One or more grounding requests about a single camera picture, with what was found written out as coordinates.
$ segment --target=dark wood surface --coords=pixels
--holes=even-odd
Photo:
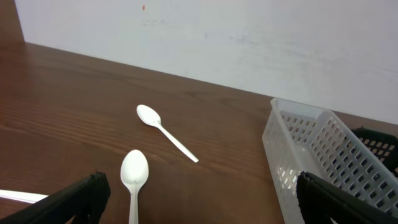
[[[0,1],[0,47],[24,41],[14,0]]]
[[[33,44],[0,49],[0,189],[52,194],[100,170],[112,190],[101,222],[127,223],[119,172],[139,149],[150,169],[140,223],[283,223],[261,142],[270,100]],[[199,163],[142,123],[139,104]],[[0,218],[26,206],[0,200]]]

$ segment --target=black basket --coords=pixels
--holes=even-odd
[[[352,132],[398,178],[398,139],[391,134],[358,128]]]

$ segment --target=spoon handle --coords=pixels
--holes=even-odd
[[[135,186],[131,190],[129,224],[138,224],[138,191]]]
[[[166,131],[166,129],[164,129],[162,127],[162,125],[160,125],[158,123],[157,128],[159,128],[164,135],[166,135],[166,137],[173,143],[175,144],[175,146],[182,151],[182,153],[184,153],[186,156],[188,156],[193,162],[198,162],[198,158],[196,158],[192,152],[190,152],[183,144],[181,144],[175,137],[173,137],[168,131]]]

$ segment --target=spoon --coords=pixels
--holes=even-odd
[[[173,137],[166,129],[164,129],[160,123],[160,116],[156,113],[152,108],[145,105],[137,106],[137,114],[138,117],[142,120],[142,122],[158,128],[163,132],[168,139],[175,144],[175,146],[182,151],[186,156],[188,156],[193,162],[198,162],[198,158],[196,158],[192,152],[190,152],[183,144],[181,144],[175,137]]]
[[[138,191],[148,179],[148,162],[143,153],[133,150],[126,155],[120,178],[131,194],[129,224],[138,224]]]

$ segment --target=brown tabletop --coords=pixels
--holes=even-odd
[[[33,44],[0,49],[0,189],[52,194],[99,170],[112,191],[101,222],[127,223],[120,166],[139,149],[149,163],[140,223],[283,223],[261,142],[270,100]],[[139,104],[199,163],[146,126]],[[26,206],[0,200],[0,218]]]

